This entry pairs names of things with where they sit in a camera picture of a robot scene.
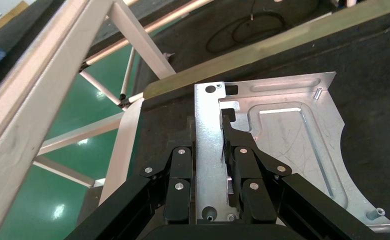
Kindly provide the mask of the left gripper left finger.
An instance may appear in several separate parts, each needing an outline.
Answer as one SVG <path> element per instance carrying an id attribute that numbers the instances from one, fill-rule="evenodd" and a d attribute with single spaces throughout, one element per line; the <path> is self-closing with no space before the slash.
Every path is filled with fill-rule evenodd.
<path id="1" fill-rule="evenodd" d="M 157 209 L 163 206 L 166 223 L 191 220 L 195 138 L 195 118 L 190 116 L 186 129 L 171 133 L 162 154 L 140 170 L 140 175 L 149 179 L 149 200 Z"/>

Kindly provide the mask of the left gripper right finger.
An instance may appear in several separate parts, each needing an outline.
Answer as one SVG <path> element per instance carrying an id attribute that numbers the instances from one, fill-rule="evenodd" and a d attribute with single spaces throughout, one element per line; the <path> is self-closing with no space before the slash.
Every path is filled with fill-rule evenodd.
<path id="1" fill-rule="evenodd" d="M 222 115 L 222 132 L 231 205 L 246 224 L 275 224 L 278 214 L 266 184 L 291 175 L 291 167 L 260 150 L 250 132 L 233 128 L 227 114 Z"/>

